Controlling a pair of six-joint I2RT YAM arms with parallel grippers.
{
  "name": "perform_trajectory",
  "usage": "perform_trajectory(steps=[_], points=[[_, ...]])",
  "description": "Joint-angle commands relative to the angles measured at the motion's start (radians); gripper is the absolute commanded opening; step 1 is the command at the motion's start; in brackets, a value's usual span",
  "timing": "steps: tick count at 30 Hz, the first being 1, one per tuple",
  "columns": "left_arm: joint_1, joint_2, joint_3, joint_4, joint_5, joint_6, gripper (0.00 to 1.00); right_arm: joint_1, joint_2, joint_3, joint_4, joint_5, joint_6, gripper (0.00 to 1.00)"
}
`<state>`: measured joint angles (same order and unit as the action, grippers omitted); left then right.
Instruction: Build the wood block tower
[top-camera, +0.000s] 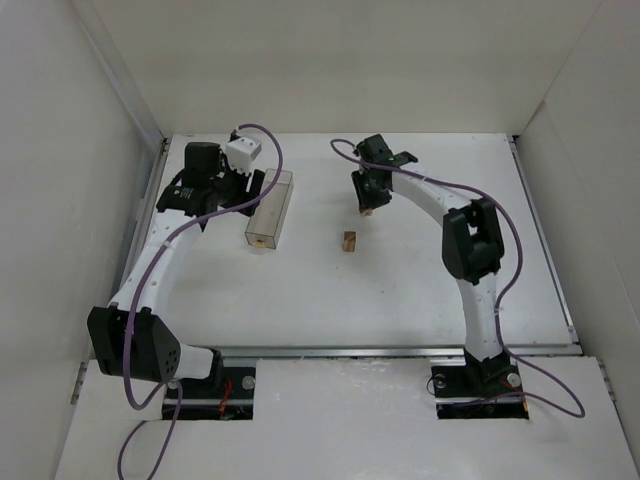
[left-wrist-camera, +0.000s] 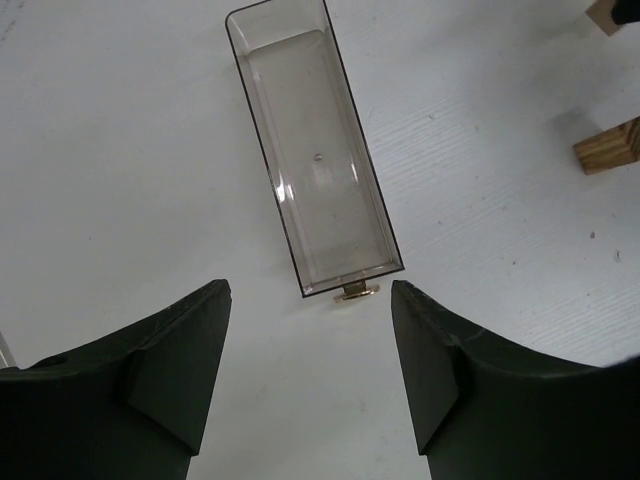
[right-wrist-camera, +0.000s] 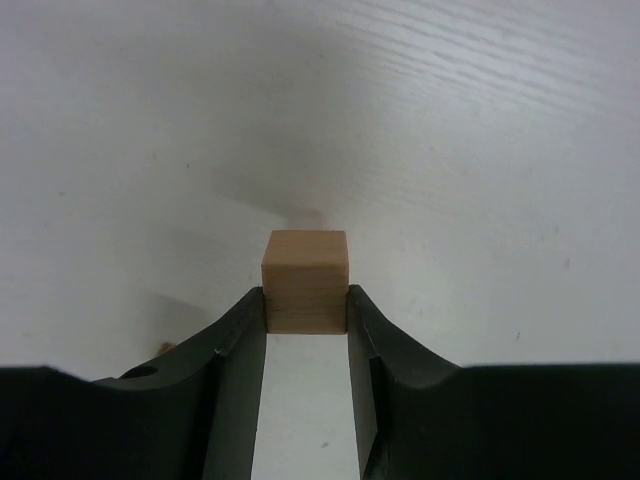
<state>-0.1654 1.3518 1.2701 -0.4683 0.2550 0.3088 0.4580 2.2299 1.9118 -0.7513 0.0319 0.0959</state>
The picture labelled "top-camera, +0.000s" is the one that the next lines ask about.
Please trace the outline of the dark striped wood block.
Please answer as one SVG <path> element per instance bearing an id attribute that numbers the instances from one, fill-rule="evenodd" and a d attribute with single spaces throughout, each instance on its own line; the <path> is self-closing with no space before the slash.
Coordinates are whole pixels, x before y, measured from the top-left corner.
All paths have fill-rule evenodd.
<path id="1" fill-rule="evenodd" d="M 354 253 L 356 250 L 357 233 L 345 231 L 343 233 L 342 250 L 346 253 Z"/>

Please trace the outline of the clear plastic drawer box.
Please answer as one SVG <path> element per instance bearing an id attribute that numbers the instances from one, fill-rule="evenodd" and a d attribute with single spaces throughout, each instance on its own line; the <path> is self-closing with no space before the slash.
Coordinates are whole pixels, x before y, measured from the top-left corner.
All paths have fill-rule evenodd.
<path id="1" fill-rule="evenodd" d="M 245 237 L 256 248 L 276 249 L 294 189 L 293 173 L 283 170 L 275 181 L 276 170 L 267 169 L 261 192 L 272 187 L 249 219 Z"/>

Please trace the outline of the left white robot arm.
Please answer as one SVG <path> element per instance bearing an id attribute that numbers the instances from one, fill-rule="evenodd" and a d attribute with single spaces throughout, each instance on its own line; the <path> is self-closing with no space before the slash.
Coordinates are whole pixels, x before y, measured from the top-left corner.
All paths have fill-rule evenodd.
<path id="1" fill-rule="evenodd" d="M 156 383 L 189 379 L 218 384 L 219 352 L 180 342 L 165 324 L 169 296 L 206 215 L 231 209 L 252 216 L 265 174 L 252 167 L 260 141 L 235 136 L 225 146 L 190 142 L 184 167 L 161 193 L 150 232 L 129 277 L 87 326 L 101 372 Z"/>

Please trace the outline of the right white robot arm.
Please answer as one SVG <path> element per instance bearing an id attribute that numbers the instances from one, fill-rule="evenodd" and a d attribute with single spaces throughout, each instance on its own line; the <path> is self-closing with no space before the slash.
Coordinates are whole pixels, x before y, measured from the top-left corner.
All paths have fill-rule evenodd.
<path id="1" fill-rule="evenodd" d="M 442 228 L 441 258 L 458 286 L 466 328 L 463 387 L 466 395 L 488 396 L 511 367 L 496 326 L 497 274 L 505 253 L 496 204 L 477 193 L 405 170 L 417 158 L 394 154 L 379 134 L 353 147 L 360 162 L 351 174 L 359 211 L 387 205 L 394 194 L 427 213 Z"/>

